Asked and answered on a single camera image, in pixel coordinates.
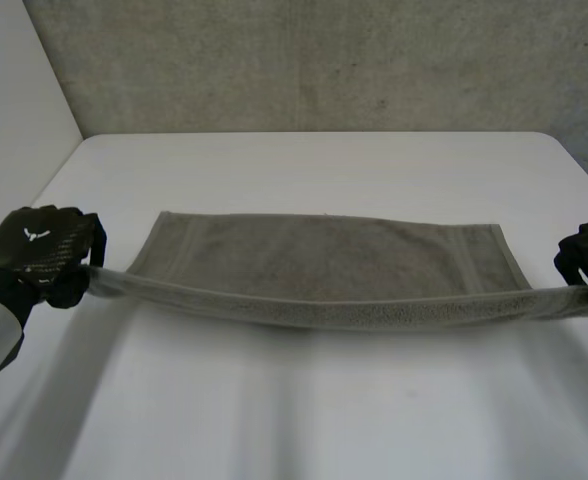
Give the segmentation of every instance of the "towel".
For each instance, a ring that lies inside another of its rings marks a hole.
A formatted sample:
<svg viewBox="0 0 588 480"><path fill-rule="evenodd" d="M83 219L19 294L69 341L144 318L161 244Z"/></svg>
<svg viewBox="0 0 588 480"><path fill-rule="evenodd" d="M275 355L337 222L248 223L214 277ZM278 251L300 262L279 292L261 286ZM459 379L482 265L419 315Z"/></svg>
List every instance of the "towel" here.
<svg viewBox="0 0 588 480"><path fill-rule="evenodd" d="M127 273L91 291L318 329L433 330L588 316L588 287L533 290L499 225L163 212Z"/></svg>

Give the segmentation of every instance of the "white table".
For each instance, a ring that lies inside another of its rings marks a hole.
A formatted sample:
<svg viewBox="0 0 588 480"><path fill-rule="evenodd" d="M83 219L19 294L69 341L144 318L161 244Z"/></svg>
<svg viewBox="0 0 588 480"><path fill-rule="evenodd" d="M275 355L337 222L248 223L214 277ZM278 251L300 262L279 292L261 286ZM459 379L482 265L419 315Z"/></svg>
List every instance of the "white table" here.
<svg viewBox="0 0 588 480"><path fill-rule="evenodd" d="M588 177L535 133L107 135L38 204L96 211L124 269L161 210L497 222L535 287ZM0 478L588 478L588 320L291 332L131 300L39 307L0 375Z"/></svg>

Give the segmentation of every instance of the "gray wall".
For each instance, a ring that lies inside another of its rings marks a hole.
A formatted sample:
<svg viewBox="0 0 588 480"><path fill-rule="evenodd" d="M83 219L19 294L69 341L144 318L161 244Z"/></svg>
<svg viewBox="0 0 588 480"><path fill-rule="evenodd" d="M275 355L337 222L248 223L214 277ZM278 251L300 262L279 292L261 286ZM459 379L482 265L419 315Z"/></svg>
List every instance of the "gray wall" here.
<svg viewBox="0 0 588 480"><path fill-rule="evenodd" d="M85 136L534 130L588 171L584 0L25 3Z"/></svg>

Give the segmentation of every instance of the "white logo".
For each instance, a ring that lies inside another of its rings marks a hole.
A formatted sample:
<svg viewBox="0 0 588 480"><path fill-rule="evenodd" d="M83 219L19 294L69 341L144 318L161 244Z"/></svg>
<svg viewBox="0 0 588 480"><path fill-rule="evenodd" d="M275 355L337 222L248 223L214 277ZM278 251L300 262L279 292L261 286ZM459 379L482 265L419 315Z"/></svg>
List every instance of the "white logo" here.
<svg viewBox="0 0 588 480"><path fill-rule="evenodd" d="M25 233L25 236L27 237L27 239L30 242L33 242L37 238L41 238L41 237L44 237L46 235L49 235L50 234L50 231L49 230L45 230L43 233L30 233L27 228L24 228L23 229L23 233Z"/></svg>

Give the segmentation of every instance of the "gray towel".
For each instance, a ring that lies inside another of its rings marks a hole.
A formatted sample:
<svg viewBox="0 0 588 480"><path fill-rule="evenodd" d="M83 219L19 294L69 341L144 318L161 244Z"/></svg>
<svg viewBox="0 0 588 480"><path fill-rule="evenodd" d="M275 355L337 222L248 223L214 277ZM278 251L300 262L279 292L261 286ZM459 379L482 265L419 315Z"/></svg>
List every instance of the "gray towel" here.
<svg viewBox="0 0 588 480"><path fill-rule="evenodd" d="M95 294L291 327L402 331L588 316L588 287L532 290L498 225L163 212Z"/></svg>

